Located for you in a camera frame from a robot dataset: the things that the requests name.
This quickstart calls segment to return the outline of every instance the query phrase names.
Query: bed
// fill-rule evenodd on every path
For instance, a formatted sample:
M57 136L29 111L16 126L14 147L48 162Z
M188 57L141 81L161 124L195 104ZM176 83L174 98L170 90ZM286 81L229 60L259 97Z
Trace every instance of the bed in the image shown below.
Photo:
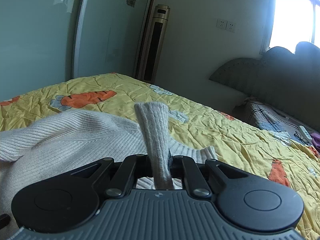
M128 76L109 73L77 78L1 102L0 131L26 127L74 108L136 121L134 103L148 101L168 105L169 130L177 141L196 149L214 146L220 161L296 190L305 203L296 230L309 240L319 237L320 167L314 152L298 142L284 142L267 130Z
M232 116L261 130L268 130L274 135L290 138L308 147L312 144L301 135L299 126L303 126L309 134L318 133L287 113L252 97L236 106L232 110Z

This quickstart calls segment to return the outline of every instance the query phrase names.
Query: window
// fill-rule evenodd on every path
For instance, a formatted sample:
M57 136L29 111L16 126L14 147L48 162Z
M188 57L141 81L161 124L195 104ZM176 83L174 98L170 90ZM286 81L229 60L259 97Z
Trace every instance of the window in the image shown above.
M273 27L264 51L281 46L294 53L300 41L320 47L320 0L275 1Z

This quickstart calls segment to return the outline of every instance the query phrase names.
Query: sliding glass door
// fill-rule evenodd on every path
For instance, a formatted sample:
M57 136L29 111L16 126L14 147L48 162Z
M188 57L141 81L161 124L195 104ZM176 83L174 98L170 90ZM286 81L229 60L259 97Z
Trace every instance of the sliding glass door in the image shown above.
M83 0L73 77L110 72L132 76L149 0Z

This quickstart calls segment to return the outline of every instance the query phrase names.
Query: headboard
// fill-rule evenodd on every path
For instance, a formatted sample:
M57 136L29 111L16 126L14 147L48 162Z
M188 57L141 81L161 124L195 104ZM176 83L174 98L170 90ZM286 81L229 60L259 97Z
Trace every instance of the headboard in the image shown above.
M295 54L274 47L260 60L230 60L209 79L254 96L320 131L320 49L310 42L299 42Z

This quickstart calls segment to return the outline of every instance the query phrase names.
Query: purple cloth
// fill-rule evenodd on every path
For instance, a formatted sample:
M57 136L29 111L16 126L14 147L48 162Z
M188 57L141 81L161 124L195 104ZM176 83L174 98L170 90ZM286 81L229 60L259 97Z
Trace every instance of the purple cloth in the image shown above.
M310 136L312 137L312 144L313 146L316 148L316 150L318 152L320 152L320 134L317 134L317 133L312 133L310 134Z

